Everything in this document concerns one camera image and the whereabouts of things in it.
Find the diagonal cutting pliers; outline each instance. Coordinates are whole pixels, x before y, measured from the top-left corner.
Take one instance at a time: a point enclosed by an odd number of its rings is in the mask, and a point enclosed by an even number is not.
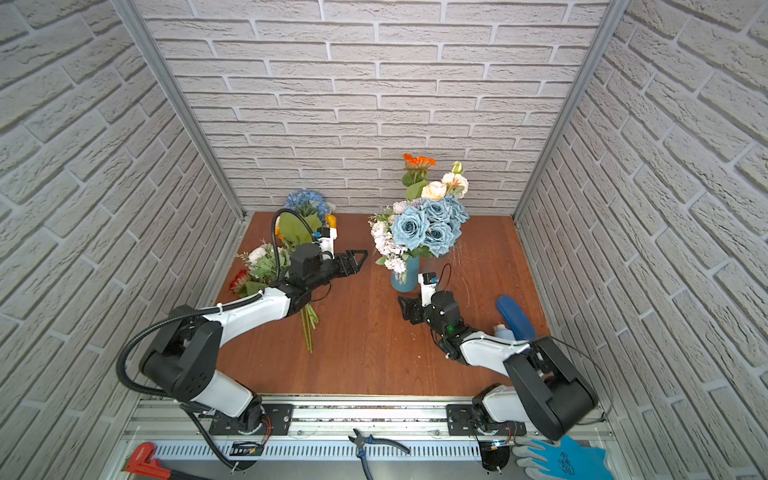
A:
[[[375,444],[375,445],[389,445],[391,447],[395,447],[398,450],[402,450],[406,455],[410,455],[411,449],[403,445],[402,443],[395,442],[394,440],[389,439],[376,439],[373,437],[373,435],[368,435],[367,437],[362,436],[360,431],[358,429],[353,429],[355,432],[355,436],[348,435],[349,441],[354,443],[357,447],[357,458],[360,459],[362,463],[362,470],[366,474],[366,480],[373,480],[373,477],[371,476],[371,471],[368,469],[368,460],[366,458],[366,443],[369,444]]]

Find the red tool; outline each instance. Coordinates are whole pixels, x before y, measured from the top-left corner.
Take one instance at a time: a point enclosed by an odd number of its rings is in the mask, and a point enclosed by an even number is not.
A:
[[[144,477],[159,478],[160,480],[210,480],[197,477],[178,470],[168,470],[160,466],[160,461],[152,459],[154,443],[144,442],[134,450],[134,454],[128,459],[124,470],[128,473],[142,475]]]

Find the blue vase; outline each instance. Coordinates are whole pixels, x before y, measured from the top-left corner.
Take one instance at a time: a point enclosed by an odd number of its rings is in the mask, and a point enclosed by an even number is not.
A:
[[[392,277],[389,281],[392,283],[392,288],[398,292],[408,293],[419,285],[419,265],[421,264],[421,257],[413,257],[406,260],[406,271],[400,275],[392,272]]]

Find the glove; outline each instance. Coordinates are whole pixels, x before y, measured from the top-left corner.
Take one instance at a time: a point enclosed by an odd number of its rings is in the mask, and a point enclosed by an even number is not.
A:
[[[571,437],[552,443],[518,437],[512,454],[520,457],[517,464],[525,467],[525,474],[534,480],[613,480],[605,466],[605,450],[582,447]]]

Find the wooden table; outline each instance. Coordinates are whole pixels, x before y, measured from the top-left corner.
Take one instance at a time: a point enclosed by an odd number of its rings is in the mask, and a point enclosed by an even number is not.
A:
[[[269,241],[272,214],[256,214],[238,251],[251,251]],[[336,251],[368,249],[370,255],[355,276],[333,281],[327,298],[313,303],[320,317],[308,353],[298,314],[267,323],[227,343],[217,367],[254,392],[474,396],[492,383],[511,385],[509,378],[445,358],[432,343],[427,325],[402,319],[389,270],[375,265],[379,257],[370,236],[368,216],[337,215]],[[450,262],[452,290],[464,321],[492,333],[502,318],[496,310],[501,295],[514,298],[539,334],[549,333],[538,294],[510,217],[472,217],[456,247],[445,259],[431,259],[425,270]],[[236,297],[230,281],[244,267],[235,260],[218,301]],[[318,289],[315,297],[325,294]],[[418,290],[410,293],[416,297]]]

